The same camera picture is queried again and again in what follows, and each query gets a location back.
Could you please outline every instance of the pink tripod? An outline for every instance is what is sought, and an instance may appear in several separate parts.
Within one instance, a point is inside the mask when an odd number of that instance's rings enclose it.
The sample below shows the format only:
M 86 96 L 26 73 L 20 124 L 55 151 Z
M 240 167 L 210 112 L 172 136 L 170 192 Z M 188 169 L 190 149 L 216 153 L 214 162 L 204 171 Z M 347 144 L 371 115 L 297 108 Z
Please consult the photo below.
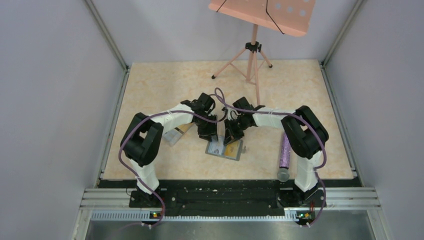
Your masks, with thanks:
M 256 103 L 257 105 L 260 105 L 260 99 L 259 99 L 259 77 L 258 77 L 258 70 L 261 68 L 262 64 L 266 62 L 268 64 L 269 68 L 272 68 L 273 65 L 271 64 L 268 57 L 261 51 L 262 44 L 259 44 L 259 42 L 256 41 L 256 36 L 258 35 L 258 25 L 253 24 L 253 33 L 251 41 L 246 43 L 245 48 L 243 48 L 237 55 L 235 55 L 230 61 L 228 61 L 224 66 L 221 67 L 218 71 L 216 71 L 212 75 L 212 79 L 215 79 L 218 77 L 218 75 L 226 69 L 229 65 L 233 66 L 237 71 L 241 73 L 246 78 L 246 82 L 252 85 L 256 85 Z M 234 66 L 233 61 L 236 60 L 242 53 L 244 53 L 246 50 L 249 50 L 249 62 L 247 64 L 247 74 L 244 74 L 240 69 L 238 69 L 236 66 Z M 260 53 L 263 57 L 262 63 L 258 67 L 258 59 L 257 59 L 257 53 Z M 253 76 L 251 77 L 252 73 L 252 63 L 254 66 L 254 78 L 255 82 L 251 81 Z

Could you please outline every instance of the pink music stand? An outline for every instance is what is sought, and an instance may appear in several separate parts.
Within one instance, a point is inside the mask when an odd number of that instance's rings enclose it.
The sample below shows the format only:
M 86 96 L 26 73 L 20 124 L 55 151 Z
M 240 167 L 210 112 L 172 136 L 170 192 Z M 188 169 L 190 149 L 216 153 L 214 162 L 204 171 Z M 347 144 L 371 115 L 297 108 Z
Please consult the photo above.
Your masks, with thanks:
M 209 8 L 220 13 L 245 20 L 253 23 L 253 32 L 251 41 L 246 43 L 245 47 L 237 53 L 230 61 L 228 61 L 221 69 L 212 75 L 215 79 L 225 68 L 233 66 L 238 70 L 249 84 L 256 85 L 256 101 L 260 104 L 259 98 L 259 77 L 258 70 L 262 64 L 266 62 L 268 67 L 272 68 L 270 60 L 261 51 L 262 44 L 256 41 L 258 35 L 258 26 L 263 26 L 276 31 L 281 31 L 284 34 L 294 37 L 304 36 L 308 32 L 309 21 L 311 19 L 312 10 L 314 9 L 315 0 L 211 0 Z M 240 69 L 233 65 L 242 53 L 249 50 L 249 61 L 247 64 L 247 74 L 244 74 Z M 263 57 L 263 62 L 258 67 L 257 52 Z M 254 64 L 254 78 L 252 82 L 251 72 L 252 64 Z

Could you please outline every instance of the gray wall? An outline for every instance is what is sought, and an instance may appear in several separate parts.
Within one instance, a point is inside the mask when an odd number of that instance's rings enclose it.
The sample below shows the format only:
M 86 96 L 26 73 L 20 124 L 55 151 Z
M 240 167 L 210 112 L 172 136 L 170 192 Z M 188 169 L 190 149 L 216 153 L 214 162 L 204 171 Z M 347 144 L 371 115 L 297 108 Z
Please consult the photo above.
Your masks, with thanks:
M 231 59 L 250 41 L 253 25 L 215 13 L 209 2 L 94 0 L 128 63 Z M 270 59 L 323 60 L 355 2 L 317 0 L 306 36 L 260 27 L 258 41 Z
M 1 1 L 0 239 L 70 239 L 122 77 L 83 1 Z
M 328 66 L 362 179 L 395 239 L 423 239 L 424 1 L 369 0 Z

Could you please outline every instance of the purple cable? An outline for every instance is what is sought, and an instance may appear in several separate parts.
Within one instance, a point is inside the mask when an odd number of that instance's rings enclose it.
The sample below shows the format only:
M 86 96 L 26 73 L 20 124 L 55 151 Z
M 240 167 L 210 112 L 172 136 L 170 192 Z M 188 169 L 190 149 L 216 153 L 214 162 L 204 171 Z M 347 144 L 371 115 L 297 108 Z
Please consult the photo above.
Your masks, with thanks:
M 286 132 L 282 134 L 281 138 L 281 155 L 279 157 L 279 169 L 277 172 L 277 179 L 285 183 L 289 180 L 289 166 L 290 166 L 290 142 Z
M 245 113 L 253 113 L 253 114 L 270 114 L 269 112 L 267 112 L 267 111 L 254 111 L 254 110 L 246 110 L 246 109 L 241 109 L 241 108 L 237 108 L 237 107 L 233 107 L 233 106 L 231 106 L 231 105 L 229 105 L 229 104 L 227 104 L 226 102 L 225 102 L 225 96 L 224 96 L 224 92 L 219 88 L 219 87 L 216 87 L 215 88 L 215 90 L 214 90 L 214 94 L 213 95 L 211 95 L 211 96 L 215 96 L 217 99 L 218 99 L 218 101 L 220 101 L 225 107 L 227 107 L 227 108 L 230 108 L 230 109 L 234 109 L 234 110 L 237 110 L 237 111 L 239 111 L 239 112 L 245 112 Z M 159 112 L 159 113 L 156 113 L 156 114 L 153 114 L 153 115 L 150 115 L 150 116 L 147 116 L 145 119 L 143 119 L 139 124 L 137 124 L 137 126 L 135 126 L 132 130 L 131 130 L 131 132 L 128 134 L 128 136 L 125 138 L 125 140 L 122 142 L 122 145 L 121 145 L 121 147 L 119 148 L 119 152 L 118 152 L 118 159 L 119 159 L 119 162 L 125 167 L 125 168 L 127 168 L 129 171 L 131 171 L 134 175 L 135 175 L 135 177 L 137 178 L 137 180 L 141 183 L 141 185 L 143 185 L 147 190 L 149 190 L 150 192 L 152 192 L 153 193 L 153 195 L 155 196 L 155 197 L 157 197 L 158 199 L 159 199 L 159 201 L 160 201 L 160 204 L 162 205 L 162 212 L 161 212 L 161 215 L 160 215 L 160 218 L 159 218 L 159 220 L 155 223 L 155 224 L 153 224 L 153 225 L 151 225 L 151 227 L 153 228 L 153 227 L 155 227 L 155 226 L 157 226 L 161 221 L 162 221 L 162 219 L 163 219 L 163 217 L 164 217 L 164 215 L 165 215 L 165 203 L 164 203 L 164 201 L 162 200 L 162 198 L 154 191 L 154 190 L 152 190 L 149 186 L 147 186 L 141 179 L 140 179 L 140 176 L 137 174 L 137 172 L 134 170 L 134 169 L 132 169 L 128 164 L 126 164 L 123 160 L 122 160 L 122 151 L 123 151 L 123 149 L 124 149 L 124 147 L 125 147 L 125 145 L 127 144 L 127 142 L 130 140 L 130 138 L 134 135 L 134 133 L 136 132 L 136 130 L 141 126 L 141 125 L 143 125 L 145 122 L 147 122 L 148 120 L 150 120 L 151 118 L 154 118 L 154 117 L 158 117 L 158 116 L 163 116 L 163 115 L 167 115 L 167 114 L 170 114 L 170 113 L 185 113 L 185 114 L 191 114 L 191 115 L 193 115 L 193 116 L 195 116 L 195 117 L 198 117 L 198 118 L 200 118 L 200 119 L 202 119 L 202 120 L 204 120 L 204 121 L 206 121 L 206 122 L 209 122 L 209 123 L 218 123 L 218 122 L 220 122 L 220 121 L 213 121 L 213 120 L 210 120 L 210 119 L 207 119 L 207 118 L 204 118 L 204 117 L 202 117 L 202 116 L 200 116 L 200 115 L 198 115 L 198 114 L 196 114 L 196 113 L 194 113 L 194 112 L 191 112 L 191 111 L 184 111 L 184 110 L 175 110 L 175 111 L 170 111 L 170 112 L 168 112 L 168 111 L 166 111 L 166 112 Z M 312 134 L 314 135 L 314 137 L 316 138 L 316 140 L 318 141 L 318 144 L 319 144 L 319 146 L 321 147 L 321 149 L 322 149 L 322 155 L 323 155 L 323 158 L 324 158 L 324 160 L 323 160 L 323 162 L 322 162 L 322 164 L 321 165 L 319 165 L 319 166 L 317 166 L 317 167 L 314 167 L 314 170 L 315 170 L 315 175 L 316 175 L 316 178 L 318 179 L 318 181 L 321 183 L 321 185 L 322 185 L 322 188 L 323 188 L 323 195 L 324 195 L 324 200 L 322 201 L 322 205 L 321 205 L 321 209 L 319 210 L 319 212 L 318 212 L 318 214 L 316 215 L 316 218 L 309 224 L 309 227 L 311 227 L 315 222 L 316 222 L 316 220 L 319 218 L 319 216 L 321 215 L 321 212 L 323 211 L 323 208 L 324 208 L 324 205 L 325 205 L 325 202 L 326 202 L 326 198 L 327 198 L 327 196 L 326 196 L 326 187 L 325 187 L 325 185 L 324 185 L 324 182 L 321 180 L 321 178 L 318 176 L 318 173 L 317 173 L 317 169 L 320 169 L 320 168 L 322 168 L 322 167 L 324 167 L 325 166 L 325 164 L 327 163 L 327 153 L 326 153 L 326 150 L 325 150 L 325 148 L 324 148 L 324 144 L 323 144 L 323 142 L 321 141 L 321 139 L 320 139 L 320 137 L 318 136 L 318 134 L 317 134 L 317 132 L 312 128 L 312 126 L 307 122 L 307 121 L 305 121 L 303 118 L 301 118 L 301 117 L 299 117 L 299 116 L 297 116 L 297 115 L 295 115 L 295 114 L 293 114 L 293 113 L 288 113 L 288 112 L 272 112 L 271 114 L 274 114 L 274 115 L 286 115 L 286 116 L 291 116 L 291 117 L 293 117 L 293 118 L 295 118 L 295 119 L 297 119 L 297 120 L 299 120 L 299 121 L 301 121 L 303 124 L 305 124 L 309 129 L 310 129 L 310 131 L 312 132 Z M 134 226 L 134 225 L 136 225 L 136 223 L 130 223 L 130 224 L 127 224 L 127 225 L 125 225 L 125 226 L 123 226 L 123 227 L 121 227 L 119 230 L 118 230 L 118 232 L 120 232 L 120 231 L 122 231 L 123 229 L 126 229 L 126 228 L 128 228 L 128 227 L 131 227 L 131 226 Z

